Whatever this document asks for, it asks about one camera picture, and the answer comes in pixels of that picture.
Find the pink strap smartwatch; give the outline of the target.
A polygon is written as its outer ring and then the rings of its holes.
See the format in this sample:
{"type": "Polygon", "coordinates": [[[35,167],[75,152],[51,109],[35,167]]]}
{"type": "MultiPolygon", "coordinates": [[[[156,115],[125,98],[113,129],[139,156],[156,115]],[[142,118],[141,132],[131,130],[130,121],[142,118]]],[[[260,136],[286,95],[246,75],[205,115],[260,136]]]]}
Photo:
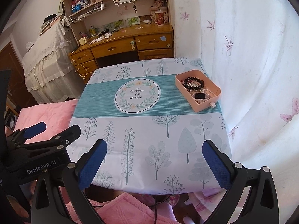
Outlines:
{"type": "Polygon", "coordinates": [[[201,104],[208,101],[210,99],[210,96],[206,93],[194,93],[193,98],[198,104],[201,104]]]}

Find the pink quilted blanket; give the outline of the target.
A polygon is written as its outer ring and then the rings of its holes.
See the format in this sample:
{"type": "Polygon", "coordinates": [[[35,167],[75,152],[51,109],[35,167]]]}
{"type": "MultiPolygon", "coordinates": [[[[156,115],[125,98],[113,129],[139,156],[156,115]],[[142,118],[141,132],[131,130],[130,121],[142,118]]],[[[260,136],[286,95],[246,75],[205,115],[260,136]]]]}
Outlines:
{"type": "Polygon", "coordinates": [[[105,203],[90,202],[84,189],[89,187],[107,153],[107,144],[98,140],[72,162],[62,162],[62,170],[42,171],[47,166],[29,170],[38,173],[33,195],[31,223],[176,223],[171,204],[164,202],[150,210],[135,196],[122,193],[105,203]]]}

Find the lace-covered furniture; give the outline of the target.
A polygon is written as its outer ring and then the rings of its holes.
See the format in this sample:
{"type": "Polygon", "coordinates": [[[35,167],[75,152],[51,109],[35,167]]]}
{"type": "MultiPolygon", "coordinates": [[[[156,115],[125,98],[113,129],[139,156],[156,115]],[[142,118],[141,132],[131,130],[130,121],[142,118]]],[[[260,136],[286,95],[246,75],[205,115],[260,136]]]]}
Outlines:
{"type": "Polygon", "coordinates": [[[58,22],[22,58],[25,85],[38,104],[80,98],[85,84],[69,58],[76,46],[71,29],[58,22]]]}

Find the tree-print tablecloth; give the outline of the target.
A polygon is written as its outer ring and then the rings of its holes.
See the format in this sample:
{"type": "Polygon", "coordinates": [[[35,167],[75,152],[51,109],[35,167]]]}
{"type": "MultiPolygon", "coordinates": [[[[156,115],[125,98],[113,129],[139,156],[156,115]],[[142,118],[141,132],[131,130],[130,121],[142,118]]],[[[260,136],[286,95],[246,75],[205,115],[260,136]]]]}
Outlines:
{"type": "Polygon", "coordinates": [[[67,149],[76,162],[102,139],[107,154],[93,184],[140,194],[220,190],[202,155],[212,140],[230,154],[219,105],[196,113],[175,84],[177,74],[204,71],[200,59],[168,58],[96,69],[71,118],[81,136],[67,149]]]}

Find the wooden desk with drawers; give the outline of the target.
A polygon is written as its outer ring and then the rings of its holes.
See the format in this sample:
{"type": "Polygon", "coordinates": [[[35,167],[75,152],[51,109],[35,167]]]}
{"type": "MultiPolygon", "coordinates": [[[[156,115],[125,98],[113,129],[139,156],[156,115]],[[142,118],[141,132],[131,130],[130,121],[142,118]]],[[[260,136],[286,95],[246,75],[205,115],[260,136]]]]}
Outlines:
{"type": "Polygon", "coordinates": [[[108,39],[88,41],[69,53],[75,72],[87,83],[102,67],[140,60],[174,57],[174,30],[170,24],[139,24],[122,28],[108,39]]]}

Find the pink paper tray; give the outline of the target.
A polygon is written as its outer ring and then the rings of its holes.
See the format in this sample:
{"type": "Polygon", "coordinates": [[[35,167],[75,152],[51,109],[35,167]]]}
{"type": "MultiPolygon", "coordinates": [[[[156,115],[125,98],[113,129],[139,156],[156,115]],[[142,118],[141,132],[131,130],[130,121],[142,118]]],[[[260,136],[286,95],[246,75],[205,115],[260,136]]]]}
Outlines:
{"type": "Polygon", "coordinates": [[[195,113],[207,108],[216,108],[221,96],[221,89],[199,70],[190,70],[177,74],[175,84],[195,113]],[[206,93],[210,96],[210,99],[198,104],[193,98],[194,93],[206,93]]]}

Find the wooden bookshelf hutch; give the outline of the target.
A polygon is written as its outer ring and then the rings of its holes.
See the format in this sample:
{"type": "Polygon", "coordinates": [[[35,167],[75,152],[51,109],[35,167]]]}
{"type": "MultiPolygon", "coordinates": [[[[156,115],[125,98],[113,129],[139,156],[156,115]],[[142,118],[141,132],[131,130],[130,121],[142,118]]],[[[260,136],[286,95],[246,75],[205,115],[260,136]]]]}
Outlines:
{"type": "Polygon", "coordinates": [[[62,0],[62,4],[77,43],[106,29],[154,22],[154,11],[168,10],[168,0],[141,0],[117,6],[112,0],[62,0]]]}

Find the red patterned cup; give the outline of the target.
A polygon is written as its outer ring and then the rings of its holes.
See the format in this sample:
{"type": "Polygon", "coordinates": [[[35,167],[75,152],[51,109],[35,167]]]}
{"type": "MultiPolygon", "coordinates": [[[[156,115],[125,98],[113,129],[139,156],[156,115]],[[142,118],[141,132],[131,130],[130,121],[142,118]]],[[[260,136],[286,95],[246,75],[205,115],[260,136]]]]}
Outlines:
{"type": "Polygon", "coordinates": [[[156,16],[157,25],[163,26],[164,25],[164,11],[162,11],[162,10],[155,11],[155,16],[156,16]]]}

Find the white floral curtain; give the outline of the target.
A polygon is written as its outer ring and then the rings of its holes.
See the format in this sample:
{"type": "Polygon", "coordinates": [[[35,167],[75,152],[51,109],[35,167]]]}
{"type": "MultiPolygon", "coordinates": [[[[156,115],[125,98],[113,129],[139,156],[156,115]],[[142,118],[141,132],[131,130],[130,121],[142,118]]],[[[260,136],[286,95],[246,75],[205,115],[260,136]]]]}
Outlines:
{"type": "Polygon", "coordinates": [[[288,0],[170,0],[175,55],[221,88],[233,161],[270,168],[280,223],[298,209],[298,14],[288,0]]]}

